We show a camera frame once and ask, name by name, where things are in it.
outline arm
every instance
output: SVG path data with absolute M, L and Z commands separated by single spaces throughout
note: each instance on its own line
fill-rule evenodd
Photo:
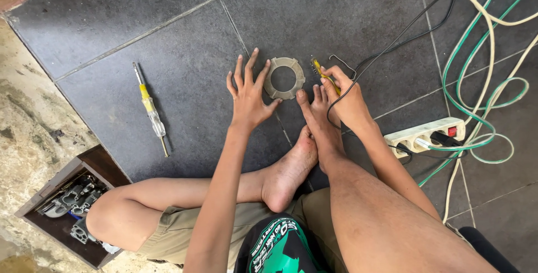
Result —
M 184 272 L 225 272 L 228 267 L 228 252 L 237 202 L 239 175 L 246 145 L 252 130 L 269 118 L 281 100 L 264 105 L 261 99 L 263 82 L 269 72 L 267 60 L 256 83 L 252 80 L 252 66 L 258 56 L 256 48 L 245 66 L 245 82 L 241 76 L 243 58 L 239 56 L 235 69 L 226 83 L 233 97 L 233 119 L 224 143 L 219 163 L 213 174 L 205 201 L 196 220 L 187 249 Z
M 327 76 L 334 76 L 343 92 L 353 84 L 353 81 L 338 66 L 328 70 L 322 69 L 322 72 Z M 326 79 L 322 79 L 322 82 L 329 99 L 334 102 L 339 96 L 332 83 Z M 379 180 L 440 221 L 432 202 L 387 146 L 379 126 L 368 112 L 359 84 L 353 85 L 348 94 L 335 104 L 332 110 L 336 111 L 342 122 L 361 140 Z

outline concrete floor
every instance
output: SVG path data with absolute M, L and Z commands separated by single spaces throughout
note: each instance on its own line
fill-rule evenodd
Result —
M 56 136 L 57 130 L 63 136 Z M 0 272 L 94 272 L 13 214 L 74 156 L 97 144 L 98 139 L 0 18 Z M 123 252 L 99 270 L 156 271 L 179 269 Z

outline extension socket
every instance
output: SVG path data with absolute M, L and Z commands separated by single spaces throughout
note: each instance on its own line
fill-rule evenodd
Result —
M 465 122 L 460 118 L 441 118 L 440 120 L 429 122 L 423 125 L 415 126 L 409 129 L 405 129 L 399 132 L 395 132 L 392 134 L 387 134 L 384 136 L 385 141 L 388 145 L 397 146 L 398 143 L 404 144 L 409 150 L 421 153 L 423 151 L 428 150 L 424 146 L 421 146 L 420 144 L 417 144 L 415 142 L 415 139 L 420 138 L 428 143 L 430 143 L 433 146 L 441 146 L 439 144 L 433 143 L 430 139 L 430 135 L 432 135 L 433 132 L 438 131 L 442 132 L 444 134 L 448 134 L 449 128 L 456 127 L 456 135 L 453 136 L 454 139 L 457 139 L 458 141 L 462 141 L 465 139 Z M 391 148 L 394 155 L 396 155 L 397 158 L 405 157 L 407 156 L 407 153 L 396 149 Z

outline khaki shorts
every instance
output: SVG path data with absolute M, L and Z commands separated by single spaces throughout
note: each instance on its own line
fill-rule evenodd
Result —
M 166 208 L 157 230 L 138 253 L 151 259 L 183 264 L 199 212 L 200 208 Z M 329 188 L 302 195 L 286 212 L 312 231 L 333 272 L 347 273 L 331 220 Z M 233 269 L 239 248 L 249 230 L 271 215 L 274 213 L 263 202 L 237 204 L 228 256 L 229 270 Z

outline leg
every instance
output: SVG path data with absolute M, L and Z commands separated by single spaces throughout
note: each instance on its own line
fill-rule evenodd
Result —
M 263 201 L 273 212 L 282 212 L 316 163 L 316 143 L 305 126 L 295 146 L 278 162 L 241 175 L 237 202 Z M 154 178 L 114 188 L 91 207 L 88 230 L 99 240 L 137 251 L 155 232 L 167 207 L 201 207 L 210 181 Z
M 304 91 L 297 99 L 329 177 L 331 217 L 350 272 L 494 272 L 448 228 L 346 158 L 340 131 L 326 119 L 323 86 L 314 93 L 312 105 Z

